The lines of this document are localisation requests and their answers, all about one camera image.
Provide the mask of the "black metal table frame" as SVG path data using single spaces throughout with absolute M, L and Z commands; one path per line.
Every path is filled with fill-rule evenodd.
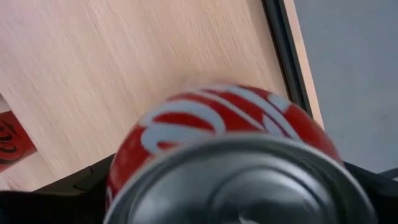
M 283 0 L 261 0 L 289 99 L 313 116 Z

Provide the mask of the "red Coca-Cola can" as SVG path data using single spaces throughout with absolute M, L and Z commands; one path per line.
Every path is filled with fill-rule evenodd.
M 326 132 L 269 91 L 167 98 L 112 161 L 104 224 L 378 224 Z

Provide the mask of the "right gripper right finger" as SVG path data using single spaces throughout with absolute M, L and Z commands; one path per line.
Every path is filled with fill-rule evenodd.
M 383 200 L 385 202 L 398 203 L 398 181 L 382 174 L 375 174 L 348 162 L 344 162 L 344 165 L 367 194 L 371 195 L 372 202 Z

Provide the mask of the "wooden shelf black metal legs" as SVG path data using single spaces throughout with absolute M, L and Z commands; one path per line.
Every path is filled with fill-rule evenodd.
M 0 189 L 108 157 L 145 111 L 207 83 L 287 94 L 261 0 L 0 0 L 0 107 L 38 150 Z

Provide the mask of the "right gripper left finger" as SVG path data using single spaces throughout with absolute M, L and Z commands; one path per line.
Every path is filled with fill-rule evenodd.
M 34 192 L 35 201 L 38 203 L 80 202 L 90 196 L 97 187 L 101 192 L 104 189 L 104 182 L 113 159 L 114 154 L 36 190 Z

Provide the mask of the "red Coke Zero can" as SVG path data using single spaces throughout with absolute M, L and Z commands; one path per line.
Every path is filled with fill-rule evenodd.
M 0 113 L 0 173 L 37 152 L 12 111 Z

